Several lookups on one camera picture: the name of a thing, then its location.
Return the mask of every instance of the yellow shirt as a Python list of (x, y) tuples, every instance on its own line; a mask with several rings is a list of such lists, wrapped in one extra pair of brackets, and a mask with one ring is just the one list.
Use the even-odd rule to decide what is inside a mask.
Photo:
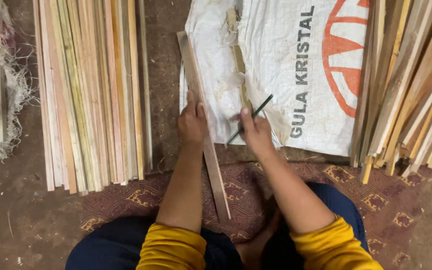
[[(306, 270), (382, 270), (343, 218), (309, 233), (291, 234)], [(206, 241), (197, 233), (153, 224), (142, 244), (137, 270), (205, 268)]]

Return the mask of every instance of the concrete floor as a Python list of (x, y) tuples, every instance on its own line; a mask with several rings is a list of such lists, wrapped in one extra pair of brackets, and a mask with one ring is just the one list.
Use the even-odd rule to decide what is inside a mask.
[[(17, 29), (28, 35), (18, 37), (18, 43), (34, 44), (32, 0), (6, 0)], [(176, 97), (168, 95), (177, 89), (179, 79), (179, 54), (176, 31), (183, 29), (189, 0), (174, 0), (174, 6), (160, 1), (146, 0), (148, 24), (148, 50), (155, 63), (150, 62), (152, 93), (164, 95), (164, 102), (154, 101), (152, 115), (155, 163), (164, 158), (161, 170), (174, 166), (177, 142), (174, 142), (175, 119), (178, 115)], [(159, 48), (158, 44), (168, 45)], [(41, 131), (40, 108), (26, 106), (19, 118), (23, 128), (21, 144), (13, 156), (0, 161), (0, 269), (63, 269), (67, 256), (81, 239), (79, 229), (82, 198), (67, 191), (46, 191), (44, 150)], [(241, 148), (230, 148), (222, 155), (221, 163), (251, 160)], [(330, 161), (347, 163), (346, 159), (325, 157), (319, 154), (284, 148), (282, 154), (290, 160), (311, 162)], [(404, 269), (432, 269), (432, 183), (425, 183), (420, 195), (423, 216), (415, 221), (409, 260)]]

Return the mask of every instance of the person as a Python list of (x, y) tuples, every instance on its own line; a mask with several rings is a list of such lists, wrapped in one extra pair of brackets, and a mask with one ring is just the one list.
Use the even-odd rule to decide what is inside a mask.
[(234, 245), (225, 234), (201, 228), (208, 128), (203, 106), (189, 91), (177, 122), (181, 150), (156, 219), (126, 217), (102, 225), (75, 246), (66, 270), (382, 269), (368, 253), (363, 220), (351, 200), (327, 184), (305, 183), (278, 155), (266, 119), (253, 119), (247, 108), (236, 119), (279, 207), (266, 229)]

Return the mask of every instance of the dark blue pants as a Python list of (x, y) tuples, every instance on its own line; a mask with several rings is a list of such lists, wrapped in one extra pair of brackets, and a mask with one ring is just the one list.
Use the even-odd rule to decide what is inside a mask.
[[(313, 182), (307, 185), (331, 211), (353, 227), (354, 236), (368, 251), (363, 219), (353, 202), (330, 185)], [(125, 217), (102, 225), (74, 247), (66, 270), (134, 270), (153, 223), (154, 218)], [(289, 233), (288, 227), (283, 225), (266, 243), (261, 255), (262, 269), (303, 269), (303, 258), (296, 252)], [(228, 236), (204, 228), (201, 236), (207, 242), (206, 269), (243, 269), (240, 256)]]

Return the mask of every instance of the finger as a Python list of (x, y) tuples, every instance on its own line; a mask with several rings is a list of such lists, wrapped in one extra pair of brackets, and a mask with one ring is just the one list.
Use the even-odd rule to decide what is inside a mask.
[(186, 105), (188, 113), (196, 115), (195, 96), (192, 90), (188, 90), (186, 99), (188, 101), (188, 105)]
[(239, 120), (241, 120), (241, 114), (238, 113), (236, 115), (233, 115), (233, 116), (231, 116), (231, 118), (229, 120), (232, 122), (239, 121)]
[(246, 107), (241, 109), (241, 122), (243, 123), (245, 133), (255, 130), (255, 122), (249, 113), (249, 109)]
[(202, 102), (198, 102), (198, 105), (196, 106), (196, 111), (197, 111), (197, 116), (198, 116), (199, 119), (206, 120), (205, 108), (203, 107), (203, 103)]

